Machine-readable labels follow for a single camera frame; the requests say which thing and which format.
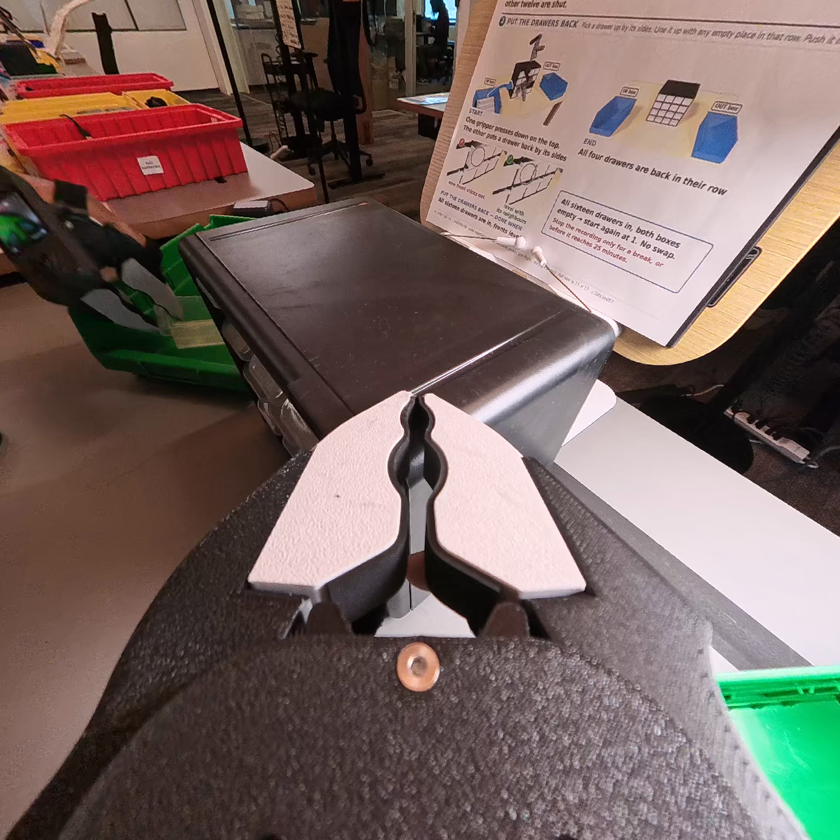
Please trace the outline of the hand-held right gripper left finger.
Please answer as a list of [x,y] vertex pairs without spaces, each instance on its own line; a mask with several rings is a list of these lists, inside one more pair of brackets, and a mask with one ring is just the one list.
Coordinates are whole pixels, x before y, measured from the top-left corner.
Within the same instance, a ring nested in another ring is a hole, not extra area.
[[410,392],[393,394],[314,447],[248,574],[250,587],[332,603],[350,621],[400,590],[410,543],[413,405]]

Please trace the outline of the set of clear drawers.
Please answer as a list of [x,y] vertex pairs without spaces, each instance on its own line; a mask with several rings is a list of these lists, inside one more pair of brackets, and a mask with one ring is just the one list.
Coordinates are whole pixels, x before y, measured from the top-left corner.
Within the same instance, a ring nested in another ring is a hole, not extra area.
[[267,370],[231,321],[223,320],[219,331],[273,435],[279,438],[290,455],[312,450],[318,438],[292,405],[283,386]]

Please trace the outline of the white power strip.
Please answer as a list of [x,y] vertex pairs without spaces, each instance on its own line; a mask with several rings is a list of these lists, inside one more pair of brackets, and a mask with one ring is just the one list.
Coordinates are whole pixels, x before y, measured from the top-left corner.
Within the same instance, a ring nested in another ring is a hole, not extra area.
[[726,416],[745,432],[754,442],[773,450],[791,462],[807,466],[812,462],[811,450],[783,434],[768,422],[744,411],[736,411],[729,407]]

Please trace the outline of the black drawer cabinet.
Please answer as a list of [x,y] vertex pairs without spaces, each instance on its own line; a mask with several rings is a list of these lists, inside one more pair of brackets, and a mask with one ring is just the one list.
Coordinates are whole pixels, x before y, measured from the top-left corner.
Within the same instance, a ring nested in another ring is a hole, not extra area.
[[396,392],[434,393],[554,462],[616,339],[539,282],[378,202],[189,235],[178,249],[318,441]]

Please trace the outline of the white curved object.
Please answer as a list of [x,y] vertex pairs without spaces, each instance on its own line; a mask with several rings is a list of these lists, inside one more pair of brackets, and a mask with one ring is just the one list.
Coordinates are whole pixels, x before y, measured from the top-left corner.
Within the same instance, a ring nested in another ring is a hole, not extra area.
[[53,13],[45,30],[44,50],[55,59],[61,56],[61,49],[65,40],[68,18],[79,8],[90,2],[87,0],[67,1],[59,5]]

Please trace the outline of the red bin white label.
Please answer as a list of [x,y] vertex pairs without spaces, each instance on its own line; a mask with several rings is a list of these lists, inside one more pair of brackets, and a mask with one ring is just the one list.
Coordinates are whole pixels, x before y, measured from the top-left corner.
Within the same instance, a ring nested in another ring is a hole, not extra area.
[[97,199],[139,196],[247,172],[242,120],[203,104],[15,122],[17,156],[45,179],[85,186]]

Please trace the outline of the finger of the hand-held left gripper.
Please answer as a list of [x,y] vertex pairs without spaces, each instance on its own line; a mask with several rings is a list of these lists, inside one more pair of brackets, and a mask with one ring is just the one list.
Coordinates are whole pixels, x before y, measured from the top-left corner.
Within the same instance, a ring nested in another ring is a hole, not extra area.
[[184,319],[181,299],[176,296],[173,289],[142,266],[137,259],[127,259],[122,263],[121,282],[129,288],[145,294],[155,305],[164,309],[175,319]]
[[145,320],[142,314],[133,310],[115,290],[93,288],[80,297],[80,303],[121,327],[143,332],[159,332],[155,323]]

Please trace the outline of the red plastic bin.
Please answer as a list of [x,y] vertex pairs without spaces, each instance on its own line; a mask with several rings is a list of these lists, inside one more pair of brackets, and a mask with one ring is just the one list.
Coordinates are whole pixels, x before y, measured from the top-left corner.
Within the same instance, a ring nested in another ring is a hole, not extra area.
[[43,75],[15,78],[14,84],[18,97],[22,99],[85,96],[97,93],[120,95],[131,91],[171,90],[174,86],[172,80],[153,72],[83,77]]

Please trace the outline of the green plastic bin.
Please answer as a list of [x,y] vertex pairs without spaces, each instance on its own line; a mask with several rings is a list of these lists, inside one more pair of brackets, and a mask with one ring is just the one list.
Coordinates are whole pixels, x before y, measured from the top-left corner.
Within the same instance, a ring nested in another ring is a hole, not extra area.
[[813,839],[839,838],[839,667],[717,675],[755,762]]
[[[195,224],[161,246],[161,275],[177,297],[201,297],[180,253],[179,242],[189,235],[246,220],[246,217],[232,214],[214,214],[210,216],[208,224]],[[131,288],[128,289],[128,297],[142,315],[157,325],[155,304],[149,297]],[[127,329],[91,310],[70,310],[69,316],[87,349],[108,370],[215,391],[246,394],[249,390],[225,343],[194,350],[179,350],[172,339],[164,336],[160,330],[143,332]]]

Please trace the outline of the black floor stand pole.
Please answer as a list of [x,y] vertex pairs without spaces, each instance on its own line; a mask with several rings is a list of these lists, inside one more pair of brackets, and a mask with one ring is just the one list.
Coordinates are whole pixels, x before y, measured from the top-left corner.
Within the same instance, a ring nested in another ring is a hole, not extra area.
[[249,146],[254,151],[257,151],[260,154],[265,154],[268,150],[269,146],[265,139],[262,138],[254,138],[252,133],[250,132],[249,123],[247,120],[247,115],[245,112],[245,107],[242,102],[242,98],[240,96],[240,91],[238,89],[238,83],[235,77],[235,71],[233,68],[233,64],[230,59],[230,55],[228,54],[227,43],[224,37],[224,31],[222,25],[219,21],[219,16],[217,12],[217,6],[215,1],[205,1],[207,11],[209,13],[209,17],[212,22],[213,31],[215,34],[215,39],[217,42],[217,46],[220,52],[220,56],[222,57],[222,61],[224,64],[225,75],[227,78],[228,85],[230,86],[230,95],[234,99],[234,104],[237,109],[238,117],[242,123],[241,128],[244,132],[245,142],[247,146]]

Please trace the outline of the background table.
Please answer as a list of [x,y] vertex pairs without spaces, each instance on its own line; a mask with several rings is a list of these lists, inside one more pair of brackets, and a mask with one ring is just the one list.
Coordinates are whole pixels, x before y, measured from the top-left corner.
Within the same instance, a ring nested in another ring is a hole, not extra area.
[[396,110],[416,115],[420,136],[436,140],[442,124],[449,92],[428,93],[420,96],[398,98]]

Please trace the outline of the black sheet clip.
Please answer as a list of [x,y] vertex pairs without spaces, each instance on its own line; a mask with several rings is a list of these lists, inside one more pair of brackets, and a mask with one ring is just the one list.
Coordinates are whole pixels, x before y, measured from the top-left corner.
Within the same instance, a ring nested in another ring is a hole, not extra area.
[[738,264],[735,265],[735,267],[733,267],[732,270],[729,271],[729,273],[713,288],[710,298],[707,301],[707,308],[716,307],[719,301],[727,294],[743,273],[757,258],[760,257],[761,254],[761,247],[757,245],[751,247]]

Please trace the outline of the light desk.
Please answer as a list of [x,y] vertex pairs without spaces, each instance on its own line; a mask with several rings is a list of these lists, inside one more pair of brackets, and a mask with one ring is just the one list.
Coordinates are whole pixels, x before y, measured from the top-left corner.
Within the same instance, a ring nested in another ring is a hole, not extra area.
[[[87,726],[177,564],[284,454],[255,408],[103,369],[2,289],[2,837]],[[838,665],[838,493],[768,492],[624,402],[557,464],[812,665]]]

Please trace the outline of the black office chair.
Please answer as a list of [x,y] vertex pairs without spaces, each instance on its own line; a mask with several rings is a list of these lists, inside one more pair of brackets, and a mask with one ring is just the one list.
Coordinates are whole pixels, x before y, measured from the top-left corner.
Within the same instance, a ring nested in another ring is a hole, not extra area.
[[314,129],[308,151],[308,169],[318,172],[323,200],[329,189],[382,177],[373,169],[372,154],[360,146],[359,117],[370,110],[362,75],[362,45],[372,47],[371,2],[328,2],[325,64],[329,89],[309,87],[292,94],[308,126]]

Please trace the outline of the clear plastic drawer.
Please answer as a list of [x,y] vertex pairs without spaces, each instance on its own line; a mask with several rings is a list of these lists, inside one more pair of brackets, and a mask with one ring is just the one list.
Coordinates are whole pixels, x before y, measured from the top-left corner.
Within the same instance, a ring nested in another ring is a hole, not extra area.
[[183,318],[172,316],[158,304],[154,315],[161,333],[172,339],[179,350],[194,350],[224,344],[204,300],[198,296],[179,297]]

